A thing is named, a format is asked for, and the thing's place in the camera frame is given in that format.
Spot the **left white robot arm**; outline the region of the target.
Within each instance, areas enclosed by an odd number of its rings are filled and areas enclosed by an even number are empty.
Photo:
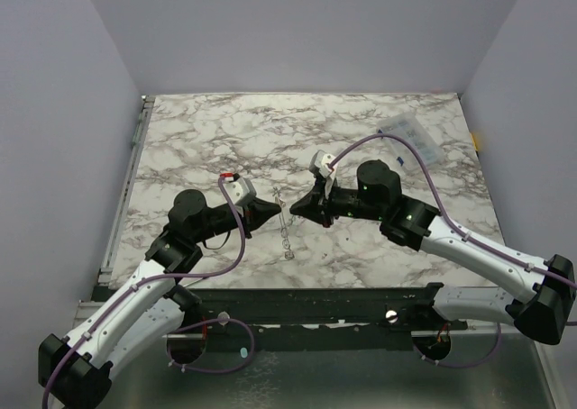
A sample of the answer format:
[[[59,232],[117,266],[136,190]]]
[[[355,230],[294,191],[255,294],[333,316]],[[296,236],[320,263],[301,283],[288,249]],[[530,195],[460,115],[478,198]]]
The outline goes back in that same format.
[[[51,334],[41,343],[41,407],[48,407],[50,397],[68,408],[97,407],[123,361],[166,332],[189,332],[197,326],[200,300],[180,282],[195,276],[192,269],[202,259],[206,241],[233,230],[246,241],[281,211],[242,180],[220,182],[219,187],[225,202],[215,208],[198,190],[180,192],[162,233],[124,285],[77,328],[62,338]]]

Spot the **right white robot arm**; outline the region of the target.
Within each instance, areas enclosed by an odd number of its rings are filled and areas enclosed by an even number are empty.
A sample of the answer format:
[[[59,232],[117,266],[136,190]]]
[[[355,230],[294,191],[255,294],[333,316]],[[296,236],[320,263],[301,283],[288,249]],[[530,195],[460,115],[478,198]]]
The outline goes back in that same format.
[[[404,195],[398,173],[380,160],[358,167],[355,189],[339,187],[326,167],[311,170],[315,184],[290,207],[291,214],[325,228],[339,217],[375,221],[390,242],[448,259],[492,282],[440,287],[434,298],[414,307],[421,327],[473,319],[512,325],[544,344],[561,341],[576,299],[570,260],[527,255],[467,230],[436,207]]]

